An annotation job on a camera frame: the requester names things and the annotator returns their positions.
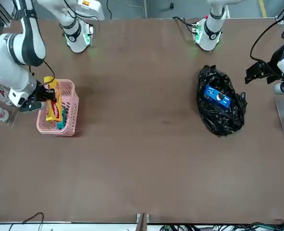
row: blue box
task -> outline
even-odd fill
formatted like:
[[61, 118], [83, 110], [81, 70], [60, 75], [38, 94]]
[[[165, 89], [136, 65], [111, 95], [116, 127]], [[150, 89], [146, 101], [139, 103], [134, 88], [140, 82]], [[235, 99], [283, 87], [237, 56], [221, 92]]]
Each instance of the blue box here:
[[215, 103], [223, 109], [228, 109], [231, 101], [229, 97], [209, 85], [205, 88], [204, 99], [210, 103]]

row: brown table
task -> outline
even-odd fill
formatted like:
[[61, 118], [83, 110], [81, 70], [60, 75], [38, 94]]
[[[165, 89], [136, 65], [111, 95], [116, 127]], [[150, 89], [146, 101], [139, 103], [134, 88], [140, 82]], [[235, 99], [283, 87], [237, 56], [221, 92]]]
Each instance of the brown table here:
[[[251, 223], [284, 219], [284, 135], [273, 86], [245, 85], [249, 50], [273, 19], [227, 20], [205, 53], [174, 20], [100, 22], [94, 46], [75, 54], [58, 22], [40, 21], [46, 61], [80, 97], [77, 133], [36, 129], [37, 113], [0, 125], [0, 221], [35, 212], [46, 221]], [[20, 26], [13, 24], [11, 31]], [[256, 47], [269, 60], [276, 26]], [[212, 135], [195, 104], [199, 70], [216, 64], [247, 93], [246, 124]], [[50, 75], [43, 65], [38, 78]]]

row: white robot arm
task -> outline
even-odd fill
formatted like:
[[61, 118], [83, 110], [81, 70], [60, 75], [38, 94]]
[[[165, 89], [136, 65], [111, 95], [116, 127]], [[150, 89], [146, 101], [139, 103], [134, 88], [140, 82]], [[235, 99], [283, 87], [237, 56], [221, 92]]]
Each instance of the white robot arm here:
[[247, 69], [246, 83], [257, 78], [267, 78], [268, 84], [281, 80], [281, 83], [274, 85], [274, 93], [284, 94], [284, 45], [274, 52], [269, 62], [256, 62]]
[[0, 36], [0, 84], [11, 88], [9, 98], [21, 107], [26, 100], [38, 93], [38, 100], [54, 99], [43, 86], [21, 65], [39, 66], [46, 56], [37, 24], [37, 14], [32, 0], [17, 0], [18, 14], [23, 27], [22, 34]]
[[96, 0], [37, 1], [60, 21], [67, 44], [75, 53], [81, 53], [90, 45], [94, 30], [92, 25], [85, 23], [81, 18], [104, 20], [102, 5]]
[[193, 25], [193, 39], [204, 51], [211, 51], [219, 42], [222, 26], [226, 19], [226, 5], [238, 4], [244, 0], [207, 0], [210, 5], [208, 18]]
[[[74, 52], [82, 52], [90, 45], [92, 27], [78, 19], [79, 15], [104, 19], [101, 4], [95, 0], [38, 0], [60, 21], [67, 44]], [[33, 0], [16, 0], [18, 15], [23, 28], [20, 34], [0, 36], [0, 84], [10, 88], [9, 98], [21, 111], [43, 107], [46, 100], [55, 101], [54, 92], [46, 90], [22, 65], [40, 66], [46, 49], [40, 35]]]

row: plastic basket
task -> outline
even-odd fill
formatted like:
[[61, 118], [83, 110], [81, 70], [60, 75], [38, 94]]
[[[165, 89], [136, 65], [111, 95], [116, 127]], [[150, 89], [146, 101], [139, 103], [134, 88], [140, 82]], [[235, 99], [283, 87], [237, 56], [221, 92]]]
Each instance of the plastic basket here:
[[62, 130], [56, 128], [56, 123], [46, 121], [47, 110], [40, 110], [37, 117], [37, 129], [42, 134], [56, 136], [73, 136], [78, 114], [79, 97], [76, 95], [74, 83], [68, 79], [59, 79], [62, 92], [62, 106], [68, 110], [66, 126]]

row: yellow box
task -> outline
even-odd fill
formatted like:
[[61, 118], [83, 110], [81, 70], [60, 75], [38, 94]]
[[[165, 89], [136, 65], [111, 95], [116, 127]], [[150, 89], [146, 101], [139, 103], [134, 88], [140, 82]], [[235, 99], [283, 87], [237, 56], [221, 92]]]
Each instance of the yellow box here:
[[[44, 77], [45, 83], [49, 83], [53, 80], [53, 77]], [[60, 88], [60, 82], [54, 79], [51, 83], [46, 84], [47, 89], [54, 89], [56, 102], [51, 100], [47, 101], [47, 122], [61, 122], [63, 121], [62, 116], [62, 92]]]

